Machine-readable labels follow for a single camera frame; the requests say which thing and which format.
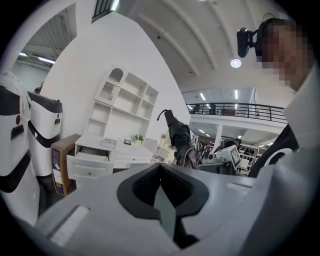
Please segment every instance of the cardboard box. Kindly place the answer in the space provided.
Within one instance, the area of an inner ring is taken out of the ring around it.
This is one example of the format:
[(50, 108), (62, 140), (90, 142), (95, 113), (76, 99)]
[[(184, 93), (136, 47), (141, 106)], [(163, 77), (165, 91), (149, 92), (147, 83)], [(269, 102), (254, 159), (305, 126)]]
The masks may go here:
[(68, 178), (67, 155), (75, 155), (75, 142), (80, 135), (73, 134), (51, 146), (51, 165), (55, 191), (63, 196), (68, 195), (73, 179)]

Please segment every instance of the white column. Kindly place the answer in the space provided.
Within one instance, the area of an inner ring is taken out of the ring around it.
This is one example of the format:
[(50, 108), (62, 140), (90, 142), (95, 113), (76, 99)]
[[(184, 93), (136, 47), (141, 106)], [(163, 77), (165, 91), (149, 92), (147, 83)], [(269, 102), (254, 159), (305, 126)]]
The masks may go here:
[(220, 141), (221, 141), (221, 136), (222, 136), (222, 129), (224, 125), (223, 124), (218, 124), (218, 130), (216, 132), (215, 136), (215, 142), (214, 142), (214, 147), (213, 147), (213, 152), (220, 146)]

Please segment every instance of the black metal railing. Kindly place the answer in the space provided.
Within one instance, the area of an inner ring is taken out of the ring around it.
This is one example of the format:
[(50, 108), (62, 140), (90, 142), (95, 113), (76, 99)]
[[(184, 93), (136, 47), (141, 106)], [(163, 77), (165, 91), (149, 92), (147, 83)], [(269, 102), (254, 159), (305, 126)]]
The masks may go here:
[(195, 115), (217, 115), (260, 119), (287, 124), (283, 115), (283, 107), (236, 103), (236, 102), (211, 102), (187, 104), (190, 114)]
[(92, 23), (111, 12), (114, 0), (96, 0)]

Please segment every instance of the cabinet drawer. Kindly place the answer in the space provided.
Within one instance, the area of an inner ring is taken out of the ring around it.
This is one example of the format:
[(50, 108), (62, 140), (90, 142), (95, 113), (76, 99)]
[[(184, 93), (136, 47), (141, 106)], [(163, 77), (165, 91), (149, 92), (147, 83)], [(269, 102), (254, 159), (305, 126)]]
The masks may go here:
[(115, 155), (115, 160), (122, 161), (122, 162), (130, 162), (130, 163), (135, 163), (135, 162), (149, 163), (151, 161), (150, 157), (147, 157), (147, 156), (132, 156), (132, 155), (122, 155), (122, 154)]
[(105, 161), (88, 160), (71, 155), (66, 156), (69, 179), (76, 180), (83, 177), (97, 179), (112, 174), (114, 164)]

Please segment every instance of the small plant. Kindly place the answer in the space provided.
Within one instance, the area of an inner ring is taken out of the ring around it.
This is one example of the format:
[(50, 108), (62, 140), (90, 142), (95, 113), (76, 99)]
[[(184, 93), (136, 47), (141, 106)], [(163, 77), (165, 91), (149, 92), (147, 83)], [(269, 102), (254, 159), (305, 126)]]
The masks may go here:
[(135, 138), (137, 141), (143, 141), (143, 140), (144, 140), (144, 137), (143, 137), (141, 134), (136, 134), (136, 135), (134, 135), (134, 138)]

